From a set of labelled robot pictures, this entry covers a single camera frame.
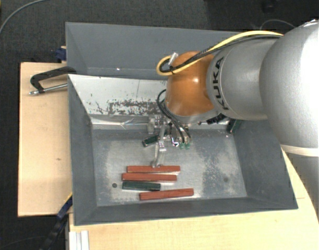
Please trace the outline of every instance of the green wooden block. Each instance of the green wooden block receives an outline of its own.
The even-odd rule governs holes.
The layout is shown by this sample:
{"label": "green wooden block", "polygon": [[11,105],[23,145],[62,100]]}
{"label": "green wooden block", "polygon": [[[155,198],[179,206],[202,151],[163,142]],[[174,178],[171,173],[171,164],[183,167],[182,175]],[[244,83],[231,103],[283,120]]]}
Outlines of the green wooden block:
{"label": "green wooden block", "polygon": [[161,184],[152,182],[124,181],[122,183],[122,188],[124,190],[136,191],[159,191],[161,189]]}

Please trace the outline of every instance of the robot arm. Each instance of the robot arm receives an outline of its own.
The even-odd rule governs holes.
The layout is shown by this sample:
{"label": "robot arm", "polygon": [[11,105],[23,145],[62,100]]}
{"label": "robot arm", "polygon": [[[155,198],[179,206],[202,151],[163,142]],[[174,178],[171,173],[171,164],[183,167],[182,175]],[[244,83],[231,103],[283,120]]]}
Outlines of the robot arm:
{"label": "robot arm", "polygon": [[[198,55],[205,57],[191,62]],[[219,114],[268,119],[283,150],[296,155],[294,165],[305,175],[319,209],[319,20],[284,36],[227,43],[215,52],[187,52],[160,72],[168,75],[164,105],[181,123]]]}

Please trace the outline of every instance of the table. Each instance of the table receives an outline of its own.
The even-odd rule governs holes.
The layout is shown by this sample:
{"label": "table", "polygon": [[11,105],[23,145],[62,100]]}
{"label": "table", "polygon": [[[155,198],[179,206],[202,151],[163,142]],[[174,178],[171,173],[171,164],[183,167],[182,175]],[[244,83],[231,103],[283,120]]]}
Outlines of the table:
{"label": "table", "polygon": [[[19,217],[56,214],[71,192],[67,92],[28,95],[34,90],[32,75],[62,66],[24,62],[20,67]],[[65,78],[47,80],[43,86],[64,83]],[[297,210],[91,226],[74,226],[71,212],[68,230],[88,230],[90,250],[319,249],[315,210],[284,156]]]}

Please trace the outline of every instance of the black cable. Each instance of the black cable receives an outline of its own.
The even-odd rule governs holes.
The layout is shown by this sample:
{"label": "black cable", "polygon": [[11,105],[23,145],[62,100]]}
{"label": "black cable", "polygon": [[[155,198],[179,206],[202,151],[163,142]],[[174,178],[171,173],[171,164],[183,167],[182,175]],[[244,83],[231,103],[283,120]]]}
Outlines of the black cable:
{"label": "black cable", "polygon": [[171,120],[171,122],[175,125],[176,129],[178,130],[180,136],[181,136],[181,140],[182,142],[184,143],[185,142],[185,137],[183,135],[183,133],[181,132],[181,129],[182,128],[184,130],[184,132],[187,134],[189,140],[190,140],[190,143],[192,142],[192,136],[190,135],[190,132],[185,128],[185,126],[183,124],[180,123],[180,121],[178,119],[176,119],[174,116],[172,116],[172,114],[170,114],[170,112],[165,108],[165,106],[162,106],[164,100],[162,100],[160,102],[160,96],[166,91],[166,89],[162,90],[159,95],[157,96],[157,105],[160,109],[160,111],[167,117]]}
{"label": "black cable", "polygon": [[256,39],[264,39],[264,38],[279,38],[281,37],[280,35],[254,35],[253,37],[247,37],[247,38],[242,38],[242,39],[238,39],[236,41],[233,41],[231,43],[228,43],[228,44],[225,44],[221,47],[218,47],[214,50],[211,50],[209,52],[207,52],[210,48],[212,48],[213,46],[210,46],[208,47],[207,49],[204,49],[200,52],[198,52],[197,54],[195,54],[194,56],[190,57],[188,60],[186,60],[185,62],[175,66],[175,67],[172,67],[170,66],[168,69],[163,69],[163,66],[165,64],[167,64],[169,62],[169,60],[165,60],[160,66],[159,66],[159,69],[160,69],[160,72],[163,72],[163,73],[168,73],[168,75],[172,74],[172,71],[173,70],[176,70],[176,69],[179,69],[183,66],[186,66],[188,65],[189,63],[192,63],[198,59],[201,59],[209,54],[212,54],[214,52],[217,52],[217,51],[220,51],[222,50],[223,48],[225,47],[229,47],[229,46],[232,46],[234,44],[237,44],[237,43],[241,43],[241,42],[245,42],[245,41],[250,41],[250,40],[256,40]]}
{"label": "black cable", "polygon": [[181,136],[181,140],[182,142],[184,143],[185,142],[185,138],[184,138],[184,135],[183,133],[181,132],[180,130],[180,127],[179,127],[179,124],[173,119],[173,117],[170,115],[170,113],[168,111],[166,111],[166,109],[164,107],[162,107],[162,103],[164,102],[161,101],[160,102],[160,96],[166,91],[166,89],[160,91],[160,93],[158,94],[157,96],[157,99],[156,99],[156,102],[157,102],[157,106],[158,108],[160,109],[160,111],[168,118],[171,120],[171,122],[173,123],[173,125],[175,125],[176,129],[178,130],[180,136]]}

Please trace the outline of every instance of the wooden board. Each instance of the wooden board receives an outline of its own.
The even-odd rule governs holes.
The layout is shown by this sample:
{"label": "wooden board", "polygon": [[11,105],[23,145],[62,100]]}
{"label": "wooden board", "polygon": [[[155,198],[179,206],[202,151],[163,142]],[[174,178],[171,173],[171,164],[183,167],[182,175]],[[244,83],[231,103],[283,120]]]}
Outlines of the wooden board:
{"label": "wooden board", "polygon": [[[67,89],[38,96],[34,74],[63,64],[21,64],[19,105],[18,216],[56,214],[71,192]],[[66,83],[67,77],[42,82]]]}

